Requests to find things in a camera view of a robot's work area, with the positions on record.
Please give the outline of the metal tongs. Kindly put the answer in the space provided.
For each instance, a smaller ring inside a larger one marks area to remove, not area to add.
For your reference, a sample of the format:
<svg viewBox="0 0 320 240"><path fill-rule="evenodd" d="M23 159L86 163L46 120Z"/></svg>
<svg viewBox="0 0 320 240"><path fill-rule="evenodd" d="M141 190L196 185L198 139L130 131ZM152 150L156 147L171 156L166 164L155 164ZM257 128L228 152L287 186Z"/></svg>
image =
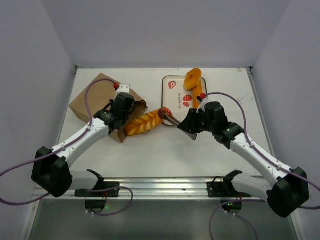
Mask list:
<svg viewBox="0 0 320 240"><path fill-rule="evenodd" d="M172 115L170 115L169 112L164 110L163 108L161 108L158 111L158 117L160 119L163 119L163 120L169 122L175 128L178 128L178 126L181 124L176 118L174 118ZM185 132L183 130L180 130L180 131L183 132L185 135L187 135L189 138L191 138L193 141L195 141L197 139L197 136L198 136L197 134L191 134L191 133Z"/></svg>

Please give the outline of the braided golden fake bread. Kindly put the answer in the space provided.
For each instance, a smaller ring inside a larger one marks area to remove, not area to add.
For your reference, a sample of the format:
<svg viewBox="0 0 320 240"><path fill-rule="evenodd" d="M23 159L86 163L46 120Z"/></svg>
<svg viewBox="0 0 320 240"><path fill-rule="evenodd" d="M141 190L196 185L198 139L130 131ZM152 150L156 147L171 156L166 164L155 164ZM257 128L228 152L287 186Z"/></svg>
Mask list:
<svg viewBox="0 0 320 240"><path fill-rule="evenodd" d="M127 137L144 134L163 123L163 119L158 116L161 109L154 110L131 121L125 127Z"/></svg>

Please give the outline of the brown paper bag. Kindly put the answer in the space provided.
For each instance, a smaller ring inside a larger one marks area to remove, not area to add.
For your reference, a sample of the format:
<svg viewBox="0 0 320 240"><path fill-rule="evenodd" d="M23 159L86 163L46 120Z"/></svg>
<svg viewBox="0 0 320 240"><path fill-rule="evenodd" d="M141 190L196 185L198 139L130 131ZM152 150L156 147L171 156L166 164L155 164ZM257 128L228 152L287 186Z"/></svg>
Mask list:
<svg viewBox="0 0 320 240"><path fill-rule="evenodd" d="M94 115L99 110L102 110L107 104L110 103L110 100L115 97L115 88L114 84L108 81L108 79L113 80L111 77L100 73L94 80L99 80L100 82L95 83L88 92L87 102L90 109L90 112ZM85 104L85 93L84 89L70 104L69 107L73 113L83 122L89 122L90 118L86 110ZM136 102L136 108L134 112L130 115L129 121L133 121L138 117L145 114L147 111L147 103L142 99L135 91L132 89L129 91L129 94L134 97Z"/></svg>

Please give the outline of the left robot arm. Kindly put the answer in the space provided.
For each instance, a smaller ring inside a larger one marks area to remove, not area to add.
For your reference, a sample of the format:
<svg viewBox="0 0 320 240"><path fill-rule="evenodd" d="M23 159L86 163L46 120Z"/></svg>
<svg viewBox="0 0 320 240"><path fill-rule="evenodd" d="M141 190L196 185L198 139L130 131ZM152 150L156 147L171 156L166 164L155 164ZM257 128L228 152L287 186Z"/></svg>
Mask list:
<svg viewBox="0 0 320 240"><path fill-rule="evenodd" d="M71 171L70 168L96 142L127 123L134 103L132 95L119 93L69 139L52 148L41 147L36 152L31 179L55 198L68 190L101 195L106 185L100 174L90 169Z"/></svg>

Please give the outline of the orange fake bread loaf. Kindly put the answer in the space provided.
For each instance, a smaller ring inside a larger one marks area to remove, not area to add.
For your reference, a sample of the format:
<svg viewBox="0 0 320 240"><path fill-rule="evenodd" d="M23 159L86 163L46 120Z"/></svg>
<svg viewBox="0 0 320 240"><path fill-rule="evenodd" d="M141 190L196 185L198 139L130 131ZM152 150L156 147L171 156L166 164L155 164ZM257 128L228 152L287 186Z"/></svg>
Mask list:
<svg viewBox="0 0 320 240"><path fill-rule="evenodd" d="M193 89L192 89L192 108L197 109L199 107L199 101L197 99L203 93L202 82L200 81Z"/></svg>

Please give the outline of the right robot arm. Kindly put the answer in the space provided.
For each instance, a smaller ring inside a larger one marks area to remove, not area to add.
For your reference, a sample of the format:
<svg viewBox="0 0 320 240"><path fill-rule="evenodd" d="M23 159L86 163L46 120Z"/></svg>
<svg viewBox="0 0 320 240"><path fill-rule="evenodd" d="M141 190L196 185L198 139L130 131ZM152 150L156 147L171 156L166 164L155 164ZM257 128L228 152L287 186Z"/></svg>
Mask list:
<svg viewBox="0 0 320 240"><path fill-rule="evenodd" d="M178 129L187 134L209 132L227 149L245 159L262 178L255 178L240 170L234 170L223 178L214 190L227 196L244 193L268 203L280 217L286 218L309 200L306 172L280 162L245 135L237 123L228 121L219 102L202 103L199 109L189 109Z"/></svg>

